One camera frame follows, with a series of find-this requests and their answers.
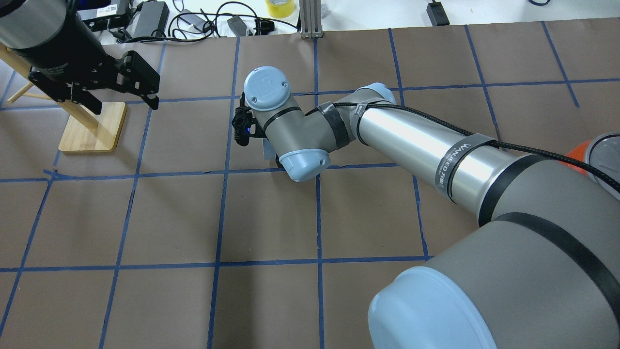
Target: white label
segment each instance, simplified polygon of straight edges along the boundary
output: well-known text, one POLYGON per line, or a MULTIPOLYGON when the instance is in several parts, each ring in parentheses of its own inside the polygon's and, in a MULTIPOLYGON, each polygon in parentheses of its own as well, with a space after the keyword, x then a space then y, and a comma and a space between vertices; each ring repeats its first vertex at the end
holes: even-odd
POLYGON ((109 5, 107 7, 97 9, 97 18, 116 14, 117 9, 118 5, 109 5))

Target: orange object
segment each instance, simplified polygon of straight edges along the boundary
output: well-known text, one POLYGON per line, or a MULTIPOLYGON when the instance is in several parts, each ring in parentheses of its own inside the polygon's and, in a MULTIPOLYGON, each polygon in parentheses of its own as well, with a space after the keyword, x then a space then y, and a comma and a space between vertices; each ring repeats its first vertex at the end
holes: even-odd
MULTIPOLYGON (((566 155, 571 157, 571 158, 573 158, 573 159, 585 162, 585 152, 586 152, 586 150, 588 150, 588 146, 590 145, 590 143, 592 143, 591 140, 583 142, 580 145, 577 145, 577 147, 575 149, 571 150, 570 153, 568 153, 566 155)), ((583 168, 579 168, 577 166, 573 166, 573 165, 570 165, 568 163, 563 163, 563 164, 565 164, 566 166, 572 168, 573 170, 581 173, 584 176, 588 175, 588 173, 583 168)))

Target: yellow tape roll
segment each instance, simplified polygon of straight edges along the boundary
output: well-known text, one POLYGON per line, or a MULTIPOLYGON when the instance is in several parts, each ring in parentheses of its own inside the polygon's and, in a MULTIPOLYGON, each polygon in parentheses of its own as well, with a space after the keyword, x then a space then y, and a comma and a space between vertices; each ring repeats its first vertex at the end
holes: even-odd
POLYGON ((288 17, 295 10, 293 0, 265 0, 267 3, 267 11, 273 18, 288 17))

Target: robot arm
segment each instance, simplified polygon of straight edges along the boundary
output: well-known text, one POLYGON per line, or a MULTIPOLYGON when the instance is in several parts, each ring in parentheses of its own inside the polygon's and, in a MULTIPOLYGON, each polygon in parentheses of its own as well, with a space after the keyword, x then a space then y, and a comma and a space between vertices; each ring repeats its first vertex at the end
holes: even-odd
POLYGON ((89 90, 109 88, 140 96, 157 109, 159 74, 135 51, 108 55, 76 14, 105 1, 1 0, 0 42, 32 65, 28 79, 57 102, 70 100, 95 114, 89 90))
POLYGON ((237 142, 255 124, 292 180, 357 139, 478 217, 480 229, 373 299, 377 349, 618 347, 620 202, 599 185, 397 106, 382 84, 307 116, 276 68, 251 72, 244 93, 252 112, 234 118, 237 142))

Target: light blue cap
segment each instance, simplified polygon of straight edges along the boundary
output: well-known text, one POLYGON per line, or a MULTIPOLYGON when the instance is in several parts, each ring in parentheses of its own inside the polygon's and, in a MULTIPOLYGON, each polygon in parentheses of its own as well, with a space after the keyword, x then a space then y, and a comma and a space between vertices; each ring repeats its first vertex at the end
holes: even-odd
POLYGON ((261 66, 247 75, 243 91, 248 106, 255 111, 267 112, 286 102, 291 94, 291 84, 278 68, 261 66))
POLYGON ((323 172, 330 161, 323 149, 302 149, 282 155, 280 163, 293 181, 305 182, 323 172))
POLYGON ((374 297, 368 325, 375 349, 497 349, 465 292, 425 266, 405 270, 374 297))
POLYGON ((371 89, 374 92, 377 92, 378 94, 380 94, 381 97, 383 97, 383 99, 385 99, 386 101, 389 101, 392 104, 396 104, 396 98, 394 98, 394 94, 392 93, 392 91, 388 89, 387 86, 385 86, 382 83, 371 83, 368 86, 364 86, 364 87, 356 89, 356 91, 363 89, 363 88, 371 89))

